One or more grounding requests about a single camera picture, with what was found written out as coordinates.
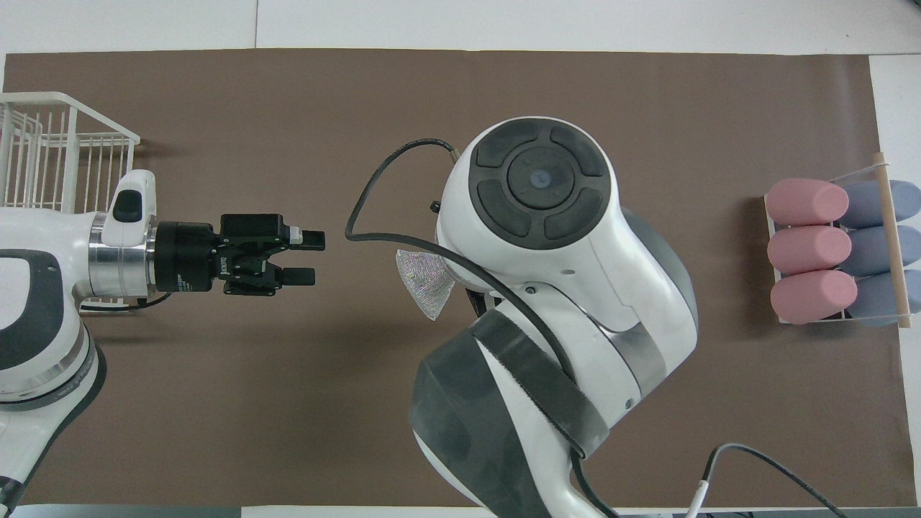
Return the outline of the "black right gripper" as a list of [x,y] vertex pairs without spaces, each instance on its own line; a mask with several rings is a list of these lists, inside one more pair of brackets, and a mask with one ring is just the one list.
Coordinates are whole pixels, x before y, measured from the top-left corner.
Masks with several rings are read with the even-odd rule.
[[490,309],[496,308],[498,304],[503,302],[503,298],[494,297],[489,293],[472,291],[469,288],[466,289],[466,294],[477,317],[485,314]]

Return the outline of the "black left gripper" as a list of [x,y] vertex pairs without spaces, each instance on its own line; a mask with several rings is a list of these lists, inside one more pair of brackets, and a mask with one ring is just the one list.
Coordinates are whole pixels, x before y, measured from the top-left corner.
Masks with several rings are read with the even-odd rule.
[[226,214],[220,233],[207,223],[162,221],[155,232],[153,284],[160,292],[211,291],[273,297],[283,286],[315,285],[313,268],[266,263],[270,250],[324,250],[325,232],[286,225],[280,214]]

